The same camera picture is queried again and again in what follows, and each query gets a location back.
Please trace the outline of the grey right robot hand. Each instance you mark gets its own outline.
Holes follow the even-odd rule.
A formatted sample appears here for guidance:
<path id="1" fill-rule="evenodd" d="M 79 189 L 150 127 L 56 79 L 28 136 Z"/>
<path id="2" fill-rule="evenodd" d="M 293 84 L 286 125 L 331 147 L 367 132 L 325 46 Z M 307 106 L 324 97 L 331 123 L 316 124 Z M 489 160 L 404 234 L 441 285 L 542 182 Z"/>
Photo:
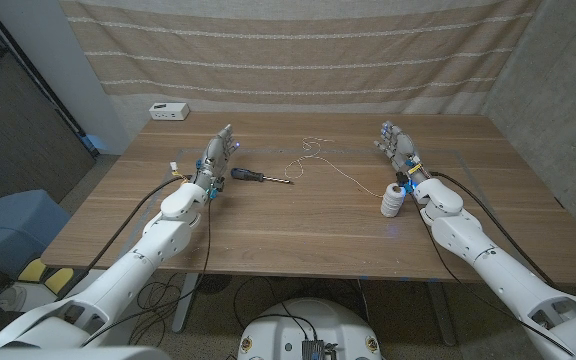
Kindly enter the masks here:
<path id="1" fill-rule="evenodd" d="M 401 172 L 413 184 L 420 184 L 431 175 L 425 170 L 411 137 L 390 121 L 382 124 L 381 139 L 374 145 L 383 152 L 397 172 Z"/>

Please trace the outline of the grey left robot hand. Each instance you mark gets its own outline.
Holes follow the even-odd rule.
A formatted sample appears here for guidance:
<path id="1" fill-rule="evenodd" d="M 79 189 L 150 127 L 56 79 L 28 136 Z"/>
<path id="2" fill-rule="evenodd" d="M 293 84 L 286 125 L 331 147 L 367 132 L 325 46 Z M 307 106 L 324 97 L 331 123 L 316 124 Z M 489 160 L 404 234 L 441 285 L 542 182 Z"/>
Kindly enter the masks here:
<path id="1" fill-rule="evenodd" d="M 221 179 L 229 158 L 239 146 L 240 143 L 233 139 L 232 125 L 226 125 L 209 141 L 202 153 L 193 183 L 202 188 L 208 188 Z"/>

